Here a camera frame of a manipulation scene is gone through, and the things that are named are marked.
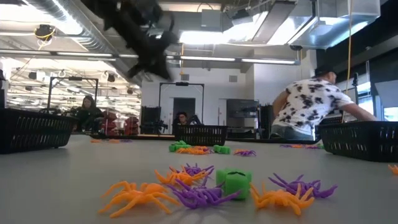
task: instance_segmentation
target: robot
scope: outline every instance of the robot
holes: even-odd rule
[[[138,54],[138,63],[129,71],[132,78],[139,72],[150,72],[171,80],[166,64],[165,49],[176,44],[178,38],[172,33],[174,17],[169,30],[157,39],[149,36],[142,26],[151,28],[163,16],[163,10],[155,0],[81,0],[94,14],[104,20],[104,30],[113,27],[126,41],[126,48]]]

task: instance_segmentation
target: table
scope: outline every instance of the table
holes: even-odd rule
[[[396,223],[398,177],[387,164],[278,144],[227,142],[232,150],[255,150],[257,157],[174,154],[168,151],[169,144],[145,140],[93,144],[88,136],[72,136],[63,149],[0,156],[0,223]],[[256,212],[251,198],[198,210],[166,203],[174,211],[171,215],[153,204],[137,206],[115,219],[97,214],[109,202],[100,195],[111,184],[158,182],[154,169],[164,175],[169,166],[186,162],[252,170],[253,183],[260,187],[265,180],[269,190],[278,189],[267,179],[273,172],[287,180],[305,174],[305,180],[321,179],[323,188],[333,184],[339,188],[329,199],[316,200],[301,217],[291,208]]]

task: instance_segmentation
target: door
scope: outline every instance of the door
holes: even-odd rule
[[[195,98],[174,98],[173,119],[177,117],[178,112],[186,112],[187,118],[195,114]]]
[[[226,99],[218,99],[218,125],[226,126]]]

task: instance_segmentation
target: black basket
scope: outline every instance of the black basket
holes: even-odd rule
[[[362,121],[319,126],[327,152],[375,162],[398,162],[398,122]]]
[[[65,146],[75,123],[66,116],[0,109],[0,154]]]
[[[223,146],[227,126],[175,125],[175,139],[183,140],[192,146]]]

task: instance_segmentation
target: black and white shirt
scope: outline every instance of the black and white shirt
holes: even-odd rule
[[[328,113],[354,103],[337,86],[322,79],[293,82],[286,92],[287,102],[272,125],[290,126],[308,135]]]

